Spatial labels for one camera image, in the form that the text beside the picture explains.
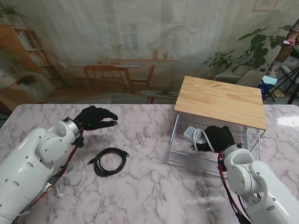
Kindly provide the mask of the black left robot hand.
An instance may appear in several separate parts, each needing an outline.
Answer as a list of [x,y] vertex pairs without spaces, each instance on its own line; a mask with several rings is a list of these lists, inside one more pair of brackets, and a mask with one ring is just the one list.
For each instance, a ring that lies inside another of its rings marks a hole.
[[101,128],[116,126],[118,116],[104,108],[92,105],[81,111],[73,120],[76,125],[85,131],[93,131]]

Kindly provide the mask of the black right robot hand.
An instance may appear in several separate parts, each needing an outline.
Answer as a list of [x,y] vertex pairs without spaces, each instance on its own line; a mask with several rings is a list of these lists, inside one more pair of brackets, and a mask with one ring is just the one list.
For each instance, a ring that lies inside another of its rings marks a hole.
[[227,126],[208,126],[204,131],[197,131],[194,139],[198,136],[203,136],[206,142],[192,145],[192,151],[220,153],[235,145],[234,137]]

